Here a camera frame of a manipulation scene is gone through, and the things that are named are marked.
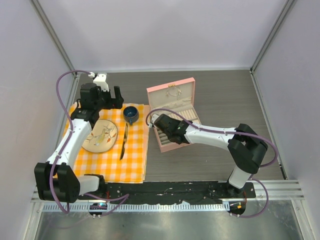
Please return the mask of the pink jewelry box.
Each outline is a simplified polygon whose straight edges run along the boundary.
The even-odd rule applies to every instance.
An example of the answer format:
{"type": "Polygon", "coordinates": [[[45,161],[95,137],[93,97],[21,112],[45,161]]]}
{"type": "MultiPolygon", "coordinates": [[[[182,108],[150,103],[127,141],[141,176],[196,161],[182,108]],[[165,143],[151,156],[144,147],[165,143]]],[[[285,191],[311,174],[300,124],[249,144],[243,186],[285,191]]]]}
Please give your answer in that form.
{"type": "MultiPolygon", "coordinates": [[[[169,109],[183,116],[189,121],[200,124],[201,121],[194,108],[195,79],[193,77],[173,81],[147,88],[148,102],[151,110],[169,109]]],[[[182,120],[177,115],[167,111],[157,111],[156,114],[167,114],[175,120],[182,120]]],[[[186,147],[188,144],[170,142],[168,137],[159,129],[154,128],[161,153],[186,147]]]]}

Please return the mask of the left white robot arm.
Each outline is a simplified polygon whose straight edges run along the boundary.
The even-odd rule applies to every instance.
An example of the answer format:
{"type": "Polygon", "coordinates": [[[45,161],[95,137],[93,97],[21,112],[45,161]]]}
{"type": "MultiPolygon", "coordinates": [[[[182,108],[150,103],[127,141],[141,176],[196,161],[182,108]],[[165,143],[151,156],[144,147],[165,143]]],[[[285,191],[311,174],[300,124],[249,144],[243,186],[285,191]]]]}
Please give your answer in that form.
{"type": "Polygon", "coordinates": [[[124,99],[119,86],[114,87],[115,97],[97,83],[85,83],[80,98],[71,113],[69,126],[55,152],[46,162],[34,168],[38,196],[44,201],[74,203],[80,195],[89,193],[100,200],[107,192],[103,176],[85,174],[77,177],[73,166],[83,143],[100,118],[101,110],[121,109],[124,99]]]}

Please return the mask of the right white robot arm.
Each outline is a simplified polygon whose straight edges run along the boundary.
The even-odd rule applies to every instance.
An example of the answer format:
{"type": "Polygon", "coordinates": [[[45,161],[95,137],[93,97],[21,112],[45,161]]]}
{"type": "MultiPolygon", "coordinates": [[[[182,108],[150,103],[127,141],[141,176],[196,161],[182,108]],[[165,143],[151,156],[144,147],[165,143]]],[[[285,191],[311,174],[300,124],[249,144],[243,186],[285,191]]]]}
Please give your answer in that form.
{"type": "Polygon", "coordinates": [[[168,140],[176,144],[204,144],[229,151],[235,167],[231,172],[226,193],[233,198],[244,191],[244,185],[251,175],[258,172],[268,150],[264,140],[247,135],[235,134],[236,131],[255,135],[256,133],[246,124],[237,128],[218,128],[204,126],[198,123],[188,124],[184,120],[174,119],[166,114],[153,114],[152,125],[166,135],[168,140]]]}

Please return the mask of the dark blue mug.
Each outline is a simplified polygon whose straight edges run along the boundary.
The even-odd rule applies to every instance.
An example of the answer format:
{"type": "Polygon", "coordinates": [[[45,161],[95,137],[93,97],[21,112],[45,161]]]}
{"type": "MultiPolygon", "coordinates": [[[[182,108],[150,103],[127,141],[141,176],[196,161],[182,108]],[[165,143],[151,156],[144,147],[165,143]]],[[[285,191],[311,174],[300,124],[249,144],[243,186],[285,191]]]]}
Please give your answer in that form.
{"type": "Polygon", "coordinates": [[[123,110],[124,120],[132,126],[140,117],[139,111],[134,106],[127,106],[123,110]]]}

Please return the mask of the gold black knife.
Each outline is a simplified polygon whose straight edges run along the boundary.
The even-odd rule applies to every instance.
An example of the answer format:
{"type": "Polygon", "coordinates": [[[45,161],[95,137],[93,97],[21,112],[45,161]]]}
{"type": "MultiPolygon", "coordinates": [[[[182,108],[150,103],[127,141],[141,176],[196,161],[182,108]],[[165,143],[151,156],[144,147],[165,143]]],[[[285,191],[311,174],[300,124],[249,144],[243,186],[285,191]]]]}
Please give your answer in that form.
{"type": "Polygon", "coordinates": [[[123,142],[122,142],[122,148],[121,148],[121,153],[120,153],[120,161],[123,159],[124,154],[125,154],[125,146],[128,140],[128,131],[129,131],[129,126],[128,123],[125,124],[125,130],[124,130],[124,136],[123,136],[123,142]]]}

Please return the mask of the bird pattern ceramic plate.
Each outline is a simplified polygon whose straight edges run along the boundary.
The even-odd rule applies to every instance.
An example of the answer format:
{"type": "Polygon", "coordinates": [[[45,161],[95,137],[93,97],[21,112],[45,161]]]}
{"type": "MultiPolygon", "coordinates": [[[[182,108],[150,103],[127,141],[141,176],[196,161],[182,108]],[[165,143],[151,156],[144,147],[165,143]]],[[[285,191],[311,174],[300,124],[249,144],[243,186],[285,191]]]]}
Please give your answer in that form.
{"type": "Polygon", "coordinates": [[[118,137],[118,128],[110,120],[99,119],[82,144],[91,153],[104,153],[111,150],[118,137]]]}

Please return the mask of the yellow checkered cloth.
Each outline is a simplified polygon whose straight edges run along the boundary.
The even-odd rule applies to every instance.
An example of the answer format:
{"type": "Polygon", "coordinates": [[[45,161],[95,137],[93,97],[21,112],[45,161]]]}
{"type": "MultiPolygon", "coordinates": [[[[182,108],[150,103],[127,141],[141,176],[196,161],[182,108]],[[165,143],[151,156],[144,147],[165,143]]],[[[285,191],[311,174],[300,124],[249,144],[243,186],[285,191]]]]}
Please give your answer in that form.
{"type": "Polygon", "coordinates": [[[129,125],[122,109],[101,110],[99,120],[86,137],[75,160],[77,177],[102,175],[106,182],[140,184],[145,180],[149,128],[145,123],[150,107],[133,104],[138,120],[129,125]]]}

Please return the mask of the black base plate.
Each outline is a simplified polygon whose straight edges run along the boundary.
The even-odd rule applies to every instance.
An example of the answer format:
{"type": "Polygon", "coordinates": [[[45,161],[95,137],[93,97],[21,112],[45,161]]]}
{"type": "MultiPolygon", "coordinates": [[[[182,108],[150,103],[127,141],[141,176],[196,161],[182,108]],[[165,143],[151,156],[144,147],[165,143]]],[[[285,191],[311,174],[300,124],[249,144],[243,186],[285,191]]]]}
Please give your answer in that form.
{"type": "Polygon", "coordinates": [[[129,205],[220,204],[226,199],[254,199],[254,184],[246,182],[242,190],[220,181],[163,181],[144,183],[105,183],[92,193],[100,198],[116,199],[126,194],[129,205]]]}

